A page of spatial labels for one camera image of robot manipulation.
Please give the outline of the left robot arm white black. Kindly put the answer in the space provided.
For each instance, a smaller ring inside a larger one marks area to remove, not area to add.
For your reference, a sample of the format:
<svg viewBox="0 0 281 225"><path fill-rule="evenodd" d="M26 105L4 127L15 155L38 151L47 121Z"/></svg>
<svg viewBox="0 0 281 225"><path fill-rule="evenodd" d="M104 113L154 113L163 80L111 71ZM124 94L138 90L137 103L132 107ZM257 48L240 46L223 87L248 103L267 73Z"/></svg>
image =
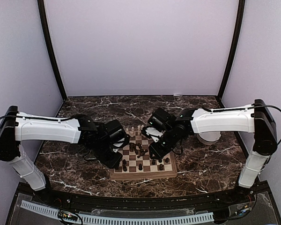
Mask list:
<svg viewBox="0 0 281 225"><path fill-rule="evenodd" d="M118 120L95 122L87 115L54 118L19 112L8 108L0 117L0 161L7 162L46 204L53 204L57 195L50 189L49 179L39 171L22 147L22 141L41 140L81 144L108 168L117 168L122 154L119 149L129 143L129 135Z"/></svg>

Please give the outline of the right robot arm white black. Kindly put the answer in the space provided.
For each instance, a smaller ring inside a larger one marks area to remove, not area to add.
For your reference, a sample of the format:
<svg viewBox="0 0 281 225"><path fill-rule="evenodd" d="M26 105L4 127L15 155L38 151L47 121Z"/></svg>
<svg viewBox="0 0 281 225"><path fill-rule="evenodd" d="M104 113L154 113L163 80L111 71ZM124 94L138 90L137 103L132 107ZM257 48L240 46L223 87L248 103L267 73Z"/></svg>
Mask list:
<svg viewBox="0 0 281 225"><path fill-rule="evenodd" d="M254 134L254 145L240 172L238 186L230 192L230 200L240 203L248 195L265 164L277 151L276 123L269 108L261 99L253 104L234 108L183 109L178 116L162 108L156 109L148 120L149 126L142 134L153 140L149 146L151 159L161 160L173 151L178 142L196 135L205 145L220 140L222 132L247 132Z"/></svg>

